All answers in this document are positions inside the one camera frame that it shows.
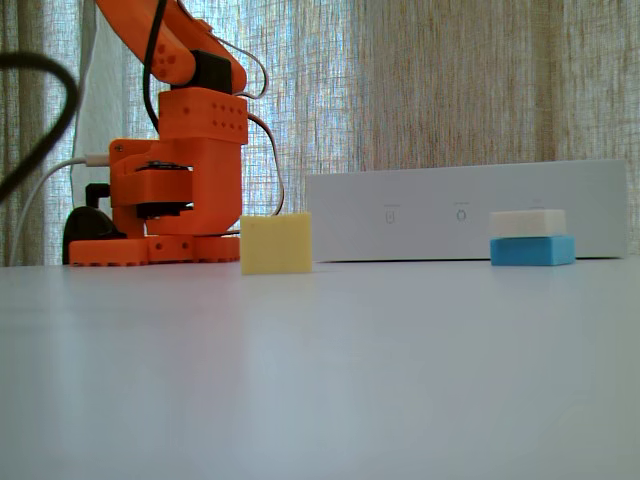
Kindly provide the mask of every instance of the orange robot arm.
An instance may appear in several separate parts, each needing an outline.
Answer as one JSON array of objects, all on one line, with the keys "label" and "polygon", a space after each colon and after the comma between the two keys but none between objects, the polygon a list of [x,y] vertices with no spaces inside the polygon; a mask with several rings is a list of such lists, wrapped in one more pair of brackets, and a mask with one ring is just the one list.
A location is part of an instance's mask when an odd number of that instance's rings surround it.
[{"label": "orange robot arm", "polygon": [[[157,0],[95,0],[111,28],[144,61]],[[233,93],[244,90],[247,74],[242,65],[211,34],[211,27],[194,19],[179,0],[169,0],[164,14],[151,72],[161,82],[189,83],[196,71],[191,50],[202,50],[231,62]]]}]

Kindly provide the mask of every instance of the stacked blocks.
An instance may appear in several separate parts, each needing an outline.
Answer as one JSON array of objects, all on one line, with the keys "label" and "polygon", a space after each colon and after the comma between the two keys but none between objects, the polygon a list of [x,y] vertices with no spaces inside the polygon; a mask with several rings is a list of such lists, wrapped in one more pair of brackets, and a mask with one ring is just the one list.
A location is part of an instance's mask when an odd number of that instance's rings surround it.
[{"label": "stacked blocks", "polygon": [[576,260],[564,210],[494,212],[491,237],[492,265],[565,265]]},{"label": "stacked blocks", "polygon": [[240,217],[242,273],[311,271],[311,214]]}]

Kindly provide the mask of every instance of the orange 3d printed part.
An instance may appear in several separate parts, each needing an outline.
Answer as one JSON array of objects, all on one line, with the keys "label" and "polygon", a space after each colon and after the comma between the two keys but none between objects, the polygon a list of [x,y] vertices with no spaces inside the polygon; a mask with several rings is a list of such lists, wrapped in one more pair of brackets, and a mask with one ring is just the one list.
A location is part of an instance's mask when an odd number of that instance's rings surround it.
[{"label": "orange 3d printed part", "polygon": [[[96,0],[120,38],[143,58],[157,0]],[[239,259],[224,233],[242,214],[241,147],[248,142],[246,73],[182,4],[169,0],[152,72],[172,84],[160,94],[158,140],[116,139],[110,185],[92,185],[74,210],[63,263],[146,265]],[[113,220],[98,197],[110,196]]]}]

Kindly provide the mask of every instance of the power cord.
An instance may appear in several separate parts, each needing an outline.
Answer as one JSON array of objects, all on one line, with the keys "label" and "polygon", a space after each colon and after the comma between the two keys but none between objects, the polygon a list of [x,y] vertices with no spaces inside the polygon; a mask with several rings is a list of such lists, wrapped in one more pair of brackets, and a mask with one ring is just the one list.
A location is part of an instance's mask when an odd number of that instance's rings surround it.
[{"label": "power cord", "polygon": [[16,233],[12,240],[11,254],[9,256],[10,267],[16,266],[16,257],[18,256],[18,245],[20,241],[20,236],[22,235],[22,229],[24,228],[24,222],[27,218],[27,214],[29,213],[29,209],[31,208],[31,204],[35,200],[42,186],[49,179],[49,177],[51,177],[51,175],[56,173],[58,170],[61,170],[65,167],[69,167],[71,165],[79,165],[79,164],[85,164],[88,167],[107,167],[109,166],[109,156],[108,155],[87,155],[86,157],[82,157],[82,158],[73,158],[71,160],[66,160],[64,162],[58,163],[57,165],[54,165],[42,177],[40,177],[40,180],[38,181],[36,186],[33,188],[33,190],[31,190],[31,193],[29,194],[29,197],[27,198],[27,201],[25,202],[24,207],[22,207],[22,212],[20,212],[20,217],[18,218],[18,224],[16,225],[16,230],[15,230]]},{"label": "power cord", "polygon": [[38,70],[54,75],[65,87],[66,100],[62,113],[53,128],[35,146],[35,148],[0,183],[0,204],[43,162],[47,154],[60,140],[71,123],[78,108],[80,94],[73,76],[59,63],[37,53],[0,54],[0,70],[6,69]]},{"label": "power cord", "polygon": [[251,93],[248,93],[248,92],[240,92],[240,93],[236,93],[235,96],[247,97],[247,98],[250,98],[251,100],[260,100],[262,97],[264,97],[264,94],[267,93],[267,90],[269,89],[269,73],[267,72],[267,68],[262,64],[262,62],[258,59],[258,57],[256,57],[253,53],[247,50],[244,50],[240,47],[236,47],[233,43],[227,42],[226,40],[220,37],[217,37],[214,35],[214,38],[218,40],[220,43],[222,43],[223,45],[226,45],[227,47],[231,47],[234,50],[237,50],[238,52],[246,55],[251,60],[256,62],[260,67],[260,70],[262,70],[262,75],[264,76],[264,84],[262,85],[262,91],[260,91],[258,95],[252,95]]},{"label": "power cord", "polygon": [[271,129],[267,126],[266,123],[264,123],[264,121],[262,119],[260,119],[259,117],[255,116],[254,114],[250,113],[249,114],[249,120],[251,120],[253,123],[255,123],[260,128],[262,128],[264,130],[264,132],[267,134],[267,136],[269,137],[269,140],[271,140],[271,148],[273,149],[273,159],[274,159],[274,162],[276,164],[276,173],[278,174],[278,188],[280,190],[280,195],[279,195],[279,199],[278,199],[278,206],[276,207],[274,212],[271,214],[272,216],[276,216],[276,215],[279,215],[280,212],[282,211],[282,206],[284,205],[284,196],[285,196],[284,179],[282,178],[282,170],[280,168],[280,160],[278,159],[278,149],[276,148],[276,140],[273,137],[273,133],[271,132]]}]

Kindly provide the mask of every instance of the white table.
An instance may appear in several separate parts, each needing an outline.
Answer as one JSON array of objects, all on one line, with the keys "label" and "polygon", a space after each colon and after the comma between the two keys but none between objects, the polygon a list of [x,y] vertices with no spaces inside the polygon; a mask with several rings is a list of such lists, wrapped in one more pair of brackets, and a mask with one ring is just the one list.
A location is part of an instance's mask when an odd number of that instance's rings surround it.
[{"label": "white table", "polygon": [[640,478],[640,258],[0,269],[0,479]]}]

